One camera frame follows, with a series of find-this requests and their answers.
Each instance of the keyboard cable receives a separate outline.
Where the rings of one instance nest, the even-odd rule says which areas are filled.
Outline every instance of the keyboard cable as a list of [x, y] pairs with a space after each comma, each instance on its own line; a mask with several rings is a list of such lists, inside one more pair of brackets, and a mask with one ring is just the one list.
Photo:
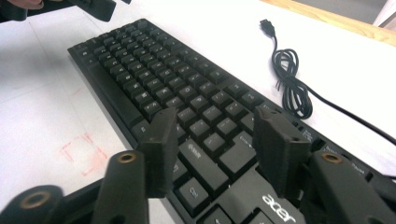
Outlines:
[[298, 119], [308, 119], [311, 117], [313, 106], [308, 96], [308, 93], [311, 92], [324, 104], [329, 105], [341, 113], [356, 120], [358, 123], [379, 134], [396, 146], [396, 140], [392, 136], [378, 129], [366, 120], [350, 113], [344, 108], [324, 99], [322, 96], [304, 84], [301, 80], [296, 78], [299, 66], [297, 52], [293, 49], [277, 49], [276, 32], [272, 23], [268, 20], [263, 20], [260, 21], [260, 24], [265, 34], [273, 38], [275, 41], [275, 47], [272, 54], [272, 66], [274, 67], [274, 71], [278, 78], [278, 82], [276, 83], [277, 89], [280, 90], [281, 85], [284, 86], [282, 105], [285, 110], [289, 111], [294, 117]]

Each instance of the brass insert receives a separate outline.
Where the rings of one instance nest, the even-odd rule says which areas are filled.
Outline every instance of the brass insert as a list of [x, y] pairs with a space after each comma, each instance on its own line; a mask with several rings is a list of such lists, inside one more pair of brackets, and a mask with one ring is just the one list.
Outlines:
[[335, 154], [332, 154], [330, 152], [325, 152], [322, 154], [322, 158], [325, 161], [331, 162], [331, 163], [341, 163], [343, 161], [343, 159]]
[[134, 161], [136, 159], [136, 155], [132, 152], [126, 152], [119, 156], [118, 161], [120, 163], [128, 163], [130, 161]]
[[23, 209], [32, 209], [41, 206], [50, 199], [50, 193], [48, 191], [38, 191], [25, 197], [20, 207]]

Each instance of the acer logo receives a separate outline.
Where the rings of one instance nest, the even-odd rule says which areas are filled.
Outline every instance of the acer logo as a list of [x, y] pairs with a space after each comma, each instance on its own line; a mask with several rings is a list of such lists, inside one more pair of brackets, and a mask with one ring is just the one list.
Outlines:
[[287, 222], [289, 220], [296, 222], [296, 219], [289, 215], [288, 211], [286, 211], [282, 206], [277, 203], [271, 195], [262, 196], [262, 200], [268, 204], [274, 212], [284, 221]]

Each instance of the wooden edge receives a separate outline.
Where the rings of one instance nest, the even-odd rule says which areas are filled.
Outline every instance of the wooden edge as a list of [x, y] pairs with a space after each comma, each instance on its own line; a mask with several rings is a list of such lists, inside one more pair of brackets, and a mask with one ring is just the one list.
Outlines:
[[373, 26], [362, 21], [355, 21], [350, 18], [340, 16], [329, 11], [316, 7], [307, 6], [291, 0], [261, 0], [265, 3], [283, 7], [289, 11], [299, 13], [318, 21], [324, 21], [331, 25], [343, 28], [350, 32], [367, 36], [369, 38], [387, 43], [396, 47], [396, 32], [384, 28]]

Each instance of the black keyboard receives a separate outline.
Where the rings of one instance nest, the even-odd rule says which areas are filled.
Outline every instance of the black keyboard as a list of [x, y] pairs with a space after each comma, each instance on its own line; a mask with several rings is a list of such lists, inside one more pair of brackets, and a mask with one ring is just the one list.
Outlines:
[[[147, 20], [68, 51], [132, 147], [157, 112], [178, 109], [179, 154], [168, 200], [186, 223], [305, 223], [293, 203], [276, 197], [258, 168], [252, 147], [256, 106], [282, 113], [311, 142], [313, 151], [350, 159], [375, 189], [392, 184]], [[394, 191], [388, 194], [395, 197]]]

